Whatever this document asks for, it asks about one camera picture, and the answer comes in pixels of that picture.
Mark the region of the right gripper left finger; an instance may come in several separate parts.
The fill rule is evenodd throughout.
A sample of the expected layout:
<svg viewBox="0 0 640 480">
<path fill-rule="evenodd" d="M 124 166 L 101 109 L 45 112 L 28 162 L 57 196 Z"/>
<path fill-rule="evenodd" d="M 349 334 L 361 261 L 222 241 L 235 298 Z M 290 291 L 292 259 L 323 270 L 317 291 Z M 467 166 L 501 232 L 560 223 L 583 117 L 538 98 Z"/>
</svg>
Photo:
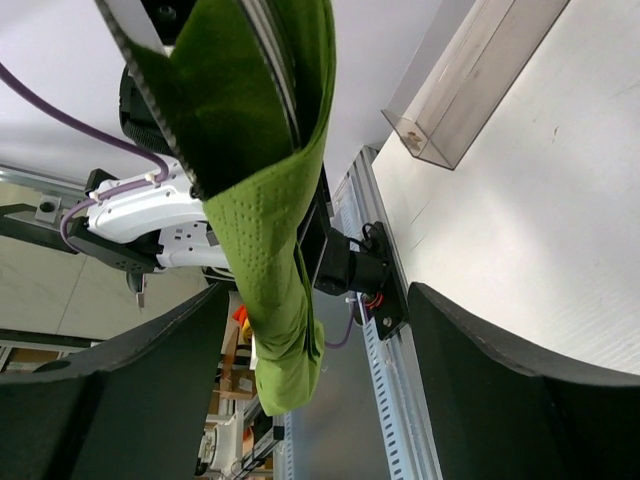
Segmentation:
<svg viewBox="0 0 640 480">
<path fill-rule="evenodd" d="M 191 479 L 229 289 L 32 373 L 1 376 L 4 479 Z"/>
</svg>

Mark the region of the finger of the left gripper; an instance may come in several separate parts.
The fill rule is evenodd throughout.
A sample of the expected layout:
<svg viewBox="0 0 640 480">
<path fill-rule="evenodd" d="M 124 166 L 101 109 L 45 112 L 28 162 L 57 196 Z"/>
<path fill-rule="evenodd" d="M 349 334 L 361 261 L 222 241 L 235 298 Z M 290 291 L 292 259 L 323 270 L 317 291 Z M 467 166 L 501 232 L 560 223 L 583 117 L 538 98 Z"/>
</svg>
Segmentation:
<svg viewBox="0 0 640 480">
<path fill-rule="evenodd" d="M 196 198 L 205 198 L 196 173 L 204 131 L 167 52 L 192 12 L 193 1 L 98 1 L 96 6 L 113 36 L 150 114 L 179 161 Z"/>
<path fill-rule="evenodd" d="M 272 1 L 240 0 L 238 5 L 249 24 L 254 40 L 277 91 L 293 150 L 300 150 L 294 58 L 285 39 L 284 28 Z"/>
</svg>

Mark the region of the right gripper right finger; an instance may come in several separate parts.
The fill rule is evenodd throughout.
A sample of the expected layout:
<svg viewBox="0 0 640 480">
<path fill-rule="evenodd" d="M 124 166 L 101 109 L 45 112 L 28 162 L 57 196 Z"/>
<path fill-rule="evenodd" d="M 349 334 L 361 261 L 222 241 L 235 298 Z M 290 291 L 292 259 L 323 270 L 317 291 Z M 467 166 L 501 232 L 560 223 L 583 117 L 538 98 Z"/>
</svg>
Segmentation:
<svg viewBox="0 0 640 480">
<path fill-rule="evenodd" d="M 443 478 L 638 478 L 638 376 L 536 345 L 422 283 L 408 307 Z"/>
</svg>

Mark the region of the green paper napkin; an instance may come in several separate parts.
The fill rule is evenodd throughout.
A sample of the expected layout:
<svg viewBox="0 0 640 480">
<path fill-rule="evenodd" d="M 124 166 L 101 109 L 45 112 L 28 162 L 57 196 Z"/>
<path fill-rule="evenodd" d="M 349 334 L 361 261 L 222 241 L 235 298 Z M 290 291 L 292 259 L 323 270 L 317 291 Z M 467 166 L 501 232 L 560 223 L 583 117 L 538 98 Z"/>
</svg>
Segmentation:
<svg viewBox="0 0 640 480">
<path fill-rule="evenodd" d="M 299 150 L 237 2 L 197 2 L 169 57 L 132 50 L 235 276 L 271 416 L 305 405 L 321 370 L 324 331 L 296 238 L 320 177 L 336 76 L 330 3 L 272 7 L 293 60 Z"/>
</svg>

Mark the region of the clear smoked plastic box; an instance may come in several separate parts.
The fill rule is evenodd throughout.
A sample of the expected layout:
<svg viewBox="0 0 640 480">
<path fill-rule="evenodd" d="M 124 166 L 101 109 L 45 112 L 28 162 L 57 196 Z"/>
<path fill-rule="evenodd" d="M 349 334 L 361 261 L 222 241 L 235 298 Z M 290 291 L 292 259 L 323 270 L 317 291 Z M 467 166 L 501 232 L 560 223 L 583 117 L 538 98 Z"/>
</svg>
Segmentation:
<svg viewBox="0 0 640 480">
<path fill-rule="evenodd" d="M 476 1 L 405 112 L 382 111 L 407 153 L 456 169 L 567 5 Z M 423 138 L 419 154 L 406 131 Z"/>
</svg>

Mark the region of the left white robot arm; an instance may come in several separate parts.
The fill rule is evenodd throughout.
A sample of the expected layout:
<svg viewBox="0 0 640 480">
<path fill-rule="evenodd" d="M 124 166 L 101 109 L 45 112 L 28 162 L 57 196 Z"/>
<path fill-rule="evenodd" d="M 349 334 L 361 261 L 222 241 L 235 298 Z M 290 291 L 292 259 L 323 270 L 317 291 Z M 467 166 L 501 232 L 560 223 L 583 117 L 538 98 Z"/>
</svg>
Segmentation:
<svg viewBox="0 0 640 480">
<path fill-rule="evenodd" d="M 101 1 L 125 61 L 119 114 L 127 144 L 158 172 L 94 171 L 92 205 L 70 243 L 144 276 L 227 260 L 204 203 L 301 148 L 295 58 L 273 1 Z"/>
</svg>

